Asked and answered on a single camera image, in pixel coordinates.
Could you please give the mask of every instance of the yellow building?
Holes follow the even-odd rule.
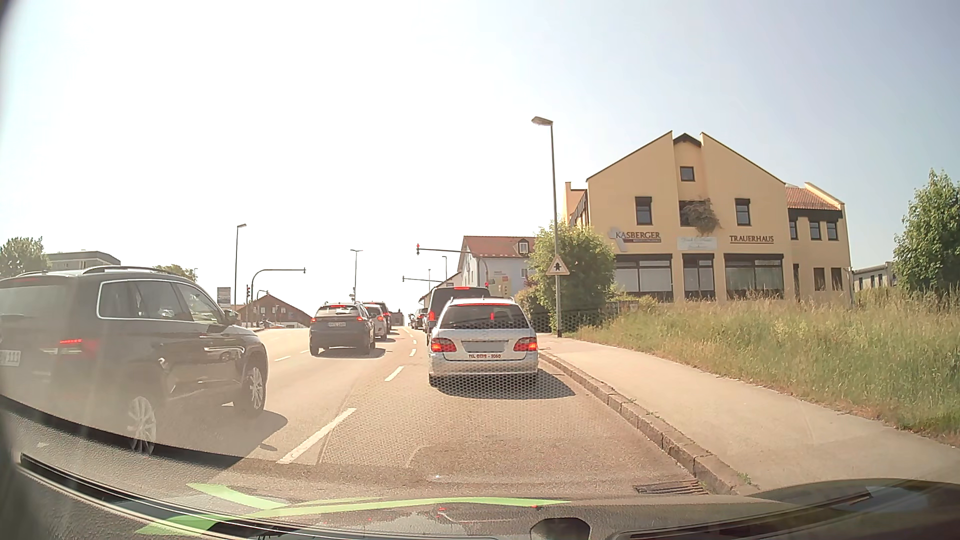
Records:
[[[565,202],[571,225],[610,240],[616,282],[631,294],[850,298],[843,202],[811,183],[786,184],[707,134],[667,132],[589,177],[586,189],[567,183]],[[707,207],[718,223],[698,233]]]

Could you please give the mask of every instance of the storm drain grate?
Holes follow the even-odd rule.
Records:
[[[675,482],[645,483],[635,485],[634,489],[640,495],[708,495],[704,486],[698,480],[682,480]]]

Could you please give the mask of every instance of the license plate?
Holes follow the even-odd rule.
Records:
[[[20,365],[19,351],[0,351],[0,366],[16,367]]]

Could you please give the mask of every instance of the sidewalk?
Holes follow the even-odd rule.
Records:
[[[726,469],[726,484],[739,484],[728,487],[734,492],[746,495],[754,488],[829,479],[960,483],[960,450],[925,437],[656,356],[545,333],[537,338],[544,359],[562,368],[565,364],[564,371],[574,379],[586,374],[615,389],[603,390],[606,387],[600,387],[599,381],[591,383],[588,378],[587,386],[598,397],[604,399],[611,392],[625,397],[614,395],[608,401],[615,410],[622,407],[620,414],[628,421],[637,422],[635,413],[628,412],[629,401],[646,409],[636,414],[651,413],[646,417],[655,418],[640,421],[638,428],[645,427],[648,436],[648,431],[654,437],[663,436],[661,446],[669,454],[674,455],[670,450],[675,449],[667,448],[671,443],[660,431],[673,432],[673,438],[678,438],[679,431],[692,439],[696,444],[686,445],[692,450],[676,452],[678,461],[691,472],[698,466],[692,463],[694,457],[702,462],[701,468]],[[685,441],[683,435],[680,443]],[[724,491],[722,487],[714,490]]]

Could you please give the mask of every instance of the taillight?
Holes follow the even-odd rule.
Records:
[[[434,353],[456,353],[457,346],[445,337],[434,337],[430,340],[430,350]]]
[[[57,354],[80,358],[95,358],[100,351],[100,340],[91,338],[61,339]]]
[[[514,344],[514,351],[517,353],[530,353],[537,349],[536,337],[521,337]]]

